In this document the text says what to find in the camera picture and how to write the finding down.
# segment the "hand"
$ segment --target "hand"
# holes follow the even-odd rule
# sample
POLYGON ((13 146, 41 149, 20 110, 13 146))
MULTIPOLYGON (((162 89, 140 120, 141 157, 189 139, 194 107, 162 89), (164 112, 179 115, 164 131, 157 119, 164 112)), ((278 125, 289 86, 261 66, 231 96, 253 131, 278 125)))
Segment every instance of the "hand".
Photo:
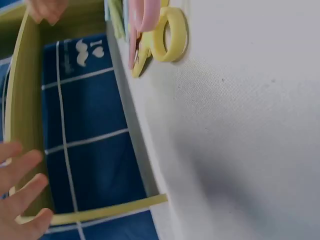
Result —
POLYGON ((66 10, 68 0, 25 0, 30 16, 36 23, 46 19, 51 25, 56 24, 66 10))
MULTIPOLYGON (((0 163, 21 153, 19 143, 0 144, 0 163)), ((0 168, 0 196, 18 183, 18 181, 42 160, 39 151, 32 150, 8 166, 0 168)), ((22 214, 32 201, 48 184, 43 174, 37 174, 23 188, 14 195, 0 199, 0 238, 1 240, 37 240, 50 226, 53 213, 49 209, 42 209, 30 222, 18 224, 15 219, 22 214)))

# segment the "white printed logo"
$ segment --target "white printed logo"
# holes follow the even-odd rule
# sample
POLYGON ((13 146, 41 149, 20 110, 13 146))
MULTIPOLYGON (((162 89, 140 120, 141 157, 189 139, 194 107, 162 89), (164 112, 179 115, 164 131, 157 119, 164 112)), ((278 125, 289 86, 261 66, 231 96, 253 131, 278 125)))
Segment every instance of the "white printed logo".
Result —
MULTIPOLYGON (((102 40, 100 41, 95 41, 90 43, 90 47, 93 47, 95 45, 102 45, 102 40)), ((82 39, 80 39, 76 44, 75 44, 75 49, 78 51, 78 56, 76 57, 76 62, 82 66, 86 66, 86 60, 89 56, 88 53, 88 45, 82 42, 82 39)), ((96 58, 102 58, 105 55, 104 48, 102 46, 96 47, 92 54, 96 58)))

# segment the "yellow cardboard box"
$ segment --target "yellow cardboard box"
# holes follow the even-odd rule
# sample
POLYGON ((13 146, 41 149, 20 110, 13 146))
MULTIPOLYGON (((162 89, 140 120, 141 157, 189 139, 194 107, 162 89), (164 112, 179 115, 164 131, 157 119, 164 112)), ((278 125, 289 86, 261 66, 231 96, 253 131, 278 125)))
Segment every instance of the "yellow cardboard box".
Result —
MULTIPOLYGON (((54 26, 45 21, 36 24, 25 10, 25 6, 21 5, 0 15, 0 40, 8 46, 7 49, 1 49, 0 57, 13 53, 6 98, 5 141, 20 141, 24 146, 24 153, 31 149, 44 151, 41 108, 44 45, 106 31, 103 0, 71 1, 61 20, 54 26)), ((138 165, 141 172, 146 171, 141 169, 144 163, 141 164, 138 160, 138 165)), ((23 187, 36 173, 47 174, 45 160, 13 187, 10 194, 23 187)), ((52 225, 105 218, 167 201, 165 194, 148 196, 100 209, 55 214, 52 225)), ((54 211, 50 187, 17 220, 22 223, 30 221, 41 208, 54 211)))

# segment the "finger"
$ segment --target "finger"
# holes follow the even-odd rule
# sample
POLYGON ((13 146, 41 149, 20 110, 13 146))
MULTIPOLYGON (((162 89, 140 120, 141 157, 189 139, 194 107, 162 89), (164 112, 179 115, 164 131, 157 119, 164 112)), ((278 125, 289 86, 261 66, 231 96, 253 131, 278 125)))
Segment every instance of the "finger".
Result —
POLYGON ((32 150, 14 160, 8 166, 0 168, 0 195, 9 191, 19 180, 42 160, 42 154, 32 150))
POLYGON ((49 8, 49 4, 43 0, 37 0, 41 16, 46 19, 49 24, 54 25, 59 19, 55 10, 49 8))
POLYGON ((33 18, 33 20, 39 24, 43 17, 41 16, 38 8, 38 4, 36 0, 27 0, 27 10, 29 12, 29 15, 33 18))
POLYGON ((49 0, 46 3, 47 8, 52 12, 52 14, 56 17, 56 21, 58 21, 62 15, 62 13, 66 10, 68 5, 67 0, 49 0))
POLYGON ((0 164, 11 157, 17 156, 22 151, 19 142, 0 143, 0 164))
POLYGON ((7 217, 14 220, 22 214, 47 185, 47 177, 39 173, 14 195, 3 200, 3 211, 6 211, 7 217))
POLYGON ((23 224, 21 227, 22 232, 26 236, 25 239, 37 240, 41 238, 49 228, 52 216, 52 211, 44 208, 32 221, 23 224))

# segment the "white wall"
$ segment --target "white wall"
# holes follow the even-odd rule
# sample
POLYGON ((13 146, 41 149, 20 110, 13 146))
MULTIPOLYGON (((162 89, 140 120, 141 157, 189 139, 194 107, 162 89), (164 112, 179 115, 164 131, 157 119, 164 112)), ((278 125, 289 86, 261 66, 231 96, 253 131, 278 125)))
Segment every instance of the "white wall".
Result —
POLYGON ((171 5, 186 55, 128 81, 183 239, 320 239, 320 2, 171 5))

